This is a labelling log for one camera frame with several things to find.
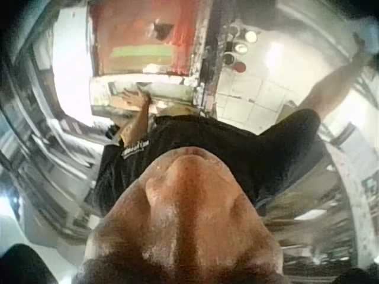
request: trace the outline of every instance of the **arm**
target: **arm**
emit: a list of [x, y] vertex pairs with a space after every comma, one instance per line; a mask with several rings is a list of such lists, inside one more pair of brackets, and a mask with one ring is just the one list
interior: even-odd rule
[[363, 52], [364, 43], [356, 38], [359, 52], [350, 64], [342, 66], [316, 83], [298, 109], [312, 109], [323, 121], [347, 97], [364, 66], [371, 60]]
[[137, 143], [146, 133], [147, 125], [149, 121], [149, 105], [151, 102], [150, 97], [138, 90], [138, 94], [134, 95], [128, 92], [123, 93], [123, 98], [130, 105], [135, 105], [140, 108], [136, 119], [132, 122], [132, 126], [129, 123], [124, 125], [113, 138], [113, 142], [118, 142], [123, 139], [124, 145], [132, 145]]

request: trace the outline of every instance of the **tile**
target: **tile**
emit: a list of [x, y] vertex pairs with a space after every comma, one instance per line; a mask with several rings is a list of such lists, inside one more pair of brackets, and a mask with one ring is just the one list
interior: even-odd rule
[[245, 125], [243, 129], [250, 131], [251, 133], [254, 133], [255, 135], [260, 135], [260, 133], [262, 133], [262, 130], [257, 125], [252, 125], [252, 126]]
[[245, 123], [253, 108], [253, 104], [241, 99], [228, 97], [223, 118]]
[[245, 100], [255, 101], [258, 96], [259, 89], [262, 85], [262, 79], [257, 78], [253, 75], [248, 76], [247, 81], [234, 81], [232, 87], [230, 88], [230, 95], [238, 96]]
[[219, 85], [217, 86], [217, 93], [224, 95], [229, 94], [230, 87], [232, 86], [234, 73], [229, 71], [222, 71], [220, 74]]
[[224, 108], [220, 108], [219, 106], [216, 107], [216, 111], [217, 111], [217, 117], [223, 117], [223, 114], [224, 114]]
[[262, 62], [254, 62], [254, 61], [248, 61], [246, 63], [246, 72], [249, 75], [254, 75], [258, 78], [261, 78], [262, 80], [265, 80], [269, 76], [269, 69], [266, 66], [266, 64]]
[[283, 103], [286, 104], [290, 101], [293, 101], [295, 105], [299, 106], [304, 99], [305, 99], [305, 96], [302, 97], [292, 91], [286, 91]]
[[234, 127], [243, 129], [243, 124], [242, 123], [239, 123], [239, 122], [236, 122], [236, 121], [233, 121], [233, 120], [227, 120], [225, 118], [219, 118], [219, 121], [221, 121], [223, 123], [226, 123], [226, 124], [229, 124], [229, 125], [232, 125]]
[[286, 90], [270, 81], [265, 81], [255, 101], [257, 105], [278, 111], [282, 104]]
[[216, 102], [217, 102], [217, 106], [218, 107], [224, 108], [225, 105], [226, 105], [226, 101], [227, 101], [227, 96], [226, 95], [222, 95], [220, 93], [217, 94], [217, 96], [216, 96]]
[[254, 105], [245, 124], [245, 129], [260, 134], [275, 124], [278, 114], [259, 105]]

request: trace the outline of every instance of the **skin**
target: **skin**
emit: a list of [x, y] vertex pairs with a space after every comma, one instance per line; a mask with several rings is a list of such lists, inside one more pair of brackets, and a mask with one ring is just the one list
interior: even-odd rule
[[[366, 63], [355, 56], [317, 83], [299, 108], [324, 119]], [[136, 127], [147, 128], [150, 99], [137, 96], [142, 111]], [[132, 131], [129, 142], [143, 134]], [[267, 283], [283, 280], [280, 245], [229, 168], [196, 147], [161, 155], [126, 189], [88, 240], [86, 259], [102, 257], [122, 262], [123, 269], [154, 271], [165, 283], [216, 283], [233, 272], [278, 279]]]

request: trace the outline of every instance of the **man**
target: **man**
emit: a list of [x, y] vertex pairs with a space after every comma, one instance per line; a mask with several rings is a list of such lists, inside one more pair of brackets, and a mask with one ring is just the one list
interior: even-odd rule
[[127, 147], [104, 149], [97, 204], [78, 283], [287, 283], [279, 244], [255, 206], [274, 197], [367, 59], [317, 83], [298, 110], [256, 136], [213, 119], [161, 117], [140, 106]]

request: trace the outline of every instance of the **floor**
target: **floor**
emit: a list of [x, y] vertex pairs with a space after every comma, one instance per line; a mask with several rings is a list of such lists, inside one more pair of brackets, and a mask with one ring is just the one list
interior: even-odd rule
[[[299, 105], [312, 86], [334, 67], [321, 52], [295, 37], [277, 31], [238, 26], [258, 34], [255, 43], [246, 43], [245, 55], [233, 53], [247, 70], [237, 73], [228, 66], [222, 70], [217, 88], [217, 117], [220, 121], [255, 134], [275, 124], [282, 106], [290, 101]], [[326, 121], [335, 134], [346, 121], [337, 115]]]

